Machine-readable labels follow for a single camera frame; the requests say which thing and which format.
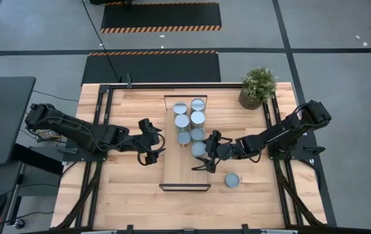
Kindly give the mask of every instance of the wooden table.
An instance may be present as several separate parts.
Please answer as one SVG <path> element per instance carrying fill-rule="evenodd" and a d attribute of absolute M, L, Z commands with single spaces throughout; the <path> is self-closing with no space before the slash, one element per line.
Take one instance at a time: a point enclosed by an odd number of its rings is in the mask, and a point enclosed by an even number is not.
<path fill-rule="evenodd" d="M 83 85 L 77 118 L 93 121 L 98 89 L 99 84 Z M 165 95 L 203 94 L 208 95 L 207 134 L 216 129 L 224 137 L 238 138 L 264 131 L 263 109 L 241 107 L 239 92 L 237 88 L 117 89 L 112 97 L 110 124 L 129 128 L 131 135 L 140 134 L 138 121 L 149 118 L 155 127 L 165 129 Z M 291 84 L 278 83 L 276 96 L 284 118 L 296 108 Z M 317 219 L 325 222 L 314 171 L 298 161 L 292 161 L 292 169 L 300 198 Z M 79 162 L 62 178 L 51 226 L 59 224 L 79 198 L 83 172 L 84 162 Z M 237 188 L 228 188 L 224 183 L 230 172 L 240 177 Z M 249 228 L 284 227 L 275 170 L 267 149 L 258 164 L 249 160 L 221 162 L 215 174 L 207 173 L 211 184 L 207 192 L 164 192 L 159 188 L 163 175 L 163 154 L 157 164 L 141 166 L 135 152 L 110 151 L 101 173 L 94 229 L 126 229 L 128 224 L 135 229 L 240 229 L 242 224 Z M 294 224 L 294 209 L 287 199 Z M 87 201 L 84 208 L 83 225 L 89 204 Z"/>

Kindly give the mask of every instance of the open can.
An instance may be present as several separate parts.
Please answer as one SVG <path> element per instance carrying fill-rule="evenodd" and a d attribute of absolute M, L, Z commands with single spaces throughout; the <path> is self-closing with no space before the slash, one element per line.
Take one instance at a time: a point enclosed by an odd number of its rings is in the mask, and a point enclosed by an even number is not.
<path fill-rule="evenodd" d="M 178 114 L 186 114 L 188 107 L 185 102 L 177 101 L 172 107 L 173 115 L 176 117 Z"/>
<path fill-rule="evenodd" d="M 190 145 L 191 142 L 191 134 L 186 131 L 181 131 L 180 133 L 178 133 L 177 139 L 179 146 L 187 147 Z"/>
<path fill-rule="evenodd" d="M 205 115 L 204 112 L 202 111 L 194 111 L 191 114 L 191 127 L 204 127 L 204 122 L 205 122 Z"/>
<path fill-rule="evenodd" d="M 205 154 L 205 144 L 202 142 L 195 142 L 191 146 L 191 154 L 193 157 L 203 157 Z"/>
<path fill-rule="evenodd" d="M 205 110 L 205 102 L 201 98 L 196 98 L 191 101 L 191 112 Z"/>
<path fill-rule="evenodd" d="M 197 142 L 204 140 L 204 129 L 196 127 L 191 130 L 191 141 Z"/>
<path fill-rule="evenodd" d="M 188 131 L 190 129 L 190 119 L 185 114 L 178 114 L 177 117 L 175 117 L 175 126 L 177 128 L 177 133 Z"/>

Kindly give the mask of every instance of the hazard stripe tape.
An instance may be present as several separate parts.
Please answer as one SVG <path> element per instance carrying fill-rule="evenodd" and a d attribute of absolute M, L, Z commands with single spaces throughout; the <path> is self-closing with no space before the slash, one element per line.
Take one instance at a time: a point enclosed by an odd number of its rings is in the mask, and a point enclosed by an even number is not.
<path fill-rule="evenodd" d="M 106 6 L 122 5 L 122 2 L 107 3 Z M 202 2 L 202 3 L 133 3 L 132 5 L 180 5 L 180 4 L 218 4 L 216 2 Z"/>
<path fill-rule="evenodd" d="M 108 52 L 108 56 L 117 55 L 173 55 L 173 54 L 213 54 L 218 51 L 131 51 L 131 52 Z M 104 56 L 106 53 L 89 53 L 88 56 Z"/>
<path fill-rule="evenodd" d="M 219 25 L 200 26 L 160 26 L 160 27 L 128 27 L 128 28 L 106 28 L 101 33 L 157 33 L 157 32 L 187 32 L 187 31 L 219 31 Z"/>

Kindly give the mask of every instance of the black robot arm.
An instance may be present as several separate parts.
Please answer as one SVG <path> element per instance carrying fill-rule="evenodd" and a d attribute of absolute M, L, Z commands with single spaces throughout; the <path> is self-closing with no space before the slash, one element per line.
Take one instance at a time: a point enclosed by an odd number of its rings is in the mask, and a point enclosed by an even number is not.
<path fill-rule="evenodd" d="M 331 116 L 320 102 L 310 101 L 296 107 L 294 112 L 288 115 L 281 123 L 272 126 L 258 135 L 248 135 L 236 139 L 235 144 L 228 138 L 222 137 L 221 133 L 214 130 L 208 139 L 204 140 L 205 151 L 208 159 L 198 158 L 204 162 L 203 166 L 193 170 L 206 170 L 215 173 L 216 166 L 221 160 L 249 159 L 254 163 L 260 161 L 261 152 L 268 144 L 275 144 L 281 152 L 290 151 L 297 139 L 309 130 L 317 130 L 325 127 Z M 221 139 L 229 142 L 221 144 Z"/>
<path fill-rule="evenodd" d="M 152 150 L 151 147 L 159 144 L 161 130 L 152 125 L 149 119 L 139 121 L 141 135 L 129 135 L 125 127 L 107 124 L 92 124 L 86 121 L 68 116 L 56 110 L 52 104 L 32 104 L 31 111 L 25 119 L 27 129 L 36 134 L 38 129 L 50 129 L 54 132 L 71 139 L 88 153 L 93 155 L 102 151 L 117 150 L 120 152 L 137 151 L 138 161 L 146 166 L 157 162 L 159 153 L 164 151 L 162 147 Z M 139 155 L 146 153 L 145 163 Z"/>

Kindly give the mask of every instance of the gray floor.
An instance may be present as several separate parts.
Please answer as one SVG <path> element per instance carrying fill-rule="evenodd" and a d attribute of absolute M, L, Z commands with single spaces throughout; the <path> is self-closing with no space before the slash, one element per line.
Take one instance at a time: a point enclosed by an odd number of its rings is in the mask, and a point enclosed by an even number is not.
<path fill-rule="evenodd" d="M 218 2 L 222 31 L 101 37 L 108 49 L 283 48 L 272 0 Z M 86 4 L 99 27 L 104 6 Z M 279 4 L 292 48 L 371 47 L 371 0 L 279 0 Z M 0 51 L 65 49 L 100 49 L 81 0 L 3 0 Z M 337 224 L 371 228 L 371 53 L 295 54 L 294 58 L 306 100 L 322 101 L 333 117 L 316 137 L 327 148 L 322 162 Z M 219 61 L 222 81 L 239 81 L 248 69 L 267 66 L 279 81 L 292 82 L 284 53 L 220 53 Z M 36 90 L 77 99 L 85 62 L 86 55 L 0 56 L 0 76 L 35 76 Z M 33 94 L 31 102 L 52 103 L 68 114 L 77 108 L 76 102 L 41 94 Z M 18 142 L 37 145 L 23 133 Z M 54 203 L 51 196 L 25 198 L 19 214 L 49 211 Z M 25 219 L 25 229 L 6 227 L 4 232 L 45 230 L 50 220 L 51 216 L 33 216 Z"/>

